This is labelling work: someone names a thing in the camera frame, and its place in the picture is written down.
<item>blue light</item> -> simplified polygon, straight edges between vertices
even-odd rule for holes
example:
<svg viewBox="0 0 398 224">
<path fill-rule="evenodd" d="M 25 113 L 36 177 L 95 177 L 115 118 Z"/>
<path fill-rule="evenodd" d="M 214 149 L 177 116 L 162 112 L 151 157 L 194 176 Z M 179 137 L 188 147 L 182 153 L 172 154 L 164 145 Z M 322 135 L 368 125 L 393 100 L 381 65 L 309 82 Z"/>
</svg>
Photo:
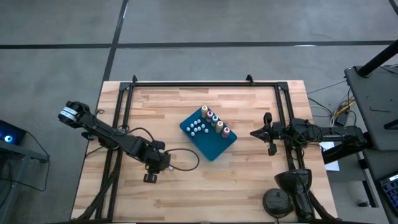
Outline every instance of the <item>blue light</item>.
<svg viewBox="0 0 398 224">
<path fill-rule="evenodd" d="M 12 141 L 12 137 L 11 136 L 6 136 L 4 137 L 5 142 L 11 142 Z"/>
</svg>

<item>round base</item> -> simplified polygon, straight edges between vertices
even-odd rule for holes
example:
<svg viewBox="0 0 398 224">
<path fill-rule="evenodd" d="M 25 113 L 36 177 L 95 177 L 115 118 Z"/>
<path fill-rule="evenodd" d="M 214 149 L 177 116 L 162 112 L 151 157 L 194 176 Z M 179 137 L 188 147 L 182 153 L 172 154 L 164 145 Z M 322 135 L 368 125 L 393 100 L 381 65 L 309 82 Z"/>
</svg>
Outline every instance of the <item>round base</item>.
<svg viewBox="0 0 398 224">
<path fill-rule="evenodd" d="M 274 218 L 283 218 L 294 210 L 289 196 L 281 189 L 268 190 L 262 198 L 262 205 Z"/>
</svg>

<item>wooden table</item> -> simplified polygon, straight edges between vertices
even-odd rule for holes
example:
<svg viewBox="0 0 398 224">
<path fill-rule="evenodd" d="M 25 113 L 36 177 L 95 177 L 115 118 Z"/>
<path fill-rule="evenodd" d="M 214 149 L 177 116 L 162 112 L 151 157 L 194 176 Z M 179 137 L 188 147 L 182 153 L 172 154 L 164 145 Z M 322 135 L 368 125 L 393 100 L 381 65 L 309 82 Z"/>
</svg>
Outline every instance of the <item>wooden table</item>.
<svg viewBox="0 0 398 224">
<path fill-rule="evenodd" d="M 108 124 L 113 120 L 119 83 L 105 82 L 101 91 L 98 109 L 105 113 L 98 118 Z M 288 83 L 295 117 L 313 122 L 303 81 Z M 206 160 L 179 128 L 184 119 L 204 104 L 238 136 L 213 162 Z M 156 139 L 166 143 L 166 149 L 193 149 L 201 162 L 191 172 L 165 170 L 158 175 L 156 184 L 147 184 L 142 181 L 146 173 L 144 165 L 123 156 L 114 221 L 273 222 L 275 219 L 262 207 L 262 196 L 266 190 L 278 188 L 274 176 L 288 168 L 282 141 L 275 141 L 277 154 L 268 156 L 268 144 L 249 135 L 263 126 L 265 112 L 271 112 L 274 121 L 279 120 L 273 88 L 135 87 L 129 126 L 148 129 Z M 143 131 L 134 134 L 149 138 Z M 98 146 L 98 142 L 89 143 L 88 152 Z M 98 193 L 105 157 L 106 150 L 102 149 L 85 159 L 72 218 L 78 217 Z M 306 148 L 304 161 L 313 174 L 311 190 L 326 210 L 336 216 L 319 147 Z M 195 165 L 195 157 L 189 152 L 176 152 L 171 163 L 188 168 Z M 291 213 L 280 220 L 297 218 Z"/>
</svg>

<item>gray floor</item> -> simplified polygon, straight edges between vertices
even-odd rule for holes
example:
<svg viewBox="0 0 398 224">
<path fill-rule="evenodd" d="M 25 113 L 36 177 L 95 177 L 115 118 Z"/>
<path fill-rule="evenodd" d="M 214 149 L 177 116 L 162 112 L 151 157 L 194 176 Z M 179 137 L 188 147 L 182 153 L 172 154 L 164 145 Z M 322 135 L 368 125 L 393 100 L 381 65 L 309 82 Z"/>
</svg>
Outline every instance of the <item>gray floor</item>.
<svg viewBox="0 0 398 224">
<path fill-rule="evenodd" d="M 121 3 L 2 0 L 0 45 L 111 43 Z M 386 0 L 130 0 L 120 42 L 394 40 L 397 23 Z M 250 73 L 256 80 L 304 80 L 312 91 L 344 80 L 345 68 L 367 62 L 384 47 L 118 49 L 110 80 L 130 80 L 133 74 L 140 80 L 242 80 Z M 0 119 L 31 131 L 52 161 L 47 190 L 23 189 L 13 223 L 69 219 L 87 142 L 58 122 L 57 114 L 67 100 L 95 107 L 108 54 L 108 49 L 0 50 Z M 311 97 L 334 109 L 347 91 L 341 84 Z M 323 118 L 315 122 L 328 125 Z M 358 125 L 363 128 L 360 118 Z M 45 166 L 34 165 L 26 182 L 41 186 Z M 358 211 L 355 202 L 364 194 L 350 193 L 358 183 L 341 182 L 353 173 L 330 179 L 339 216 L 384 218 Z"/>
</svg>

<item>blue pegboard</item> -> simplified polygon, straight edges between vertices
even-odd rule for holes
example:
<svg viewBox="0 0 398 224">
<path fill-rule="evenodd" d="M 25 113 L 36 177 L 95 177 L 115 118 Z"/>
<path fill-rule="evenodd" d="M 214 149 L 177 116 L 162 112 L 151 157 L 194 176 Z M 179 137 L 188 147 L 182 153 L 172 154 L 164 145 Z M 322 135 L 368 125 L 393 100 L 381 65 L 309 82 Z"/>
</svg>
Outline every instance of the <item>blue pegboard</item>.
<svg viewBox="0 0 398 224">
<path fill-rule="evenodd" d="M 209 130 L 208 133 L 205 133 L 204 130 L 198 131 L 195 133 L 195 136 L 191 136 L 191 132 L 187 131 L 187 127 L 191 125 L 194 121 L 200 119 L 202 124 L 205 124 L 206 128 Z M 194 112 L 191 116 L 181 122 L 180 124 L 181 130 L 188 136 L 189 139 L 194 143 L 194 145 L 203 153 L 203 155 L 210 161 L 215 160 L 221 153 L 223 153 L 232 143 L 236 140 L 236 135 L 232 130 L 229 132 L 229 136 L 227 138 L 223 138 L 221 133 L 216 133 L 216 128 L 213 127 L 209 122 L 206 121 L 206 118 L 201 117 L 201 108 Z"/>
</svg>

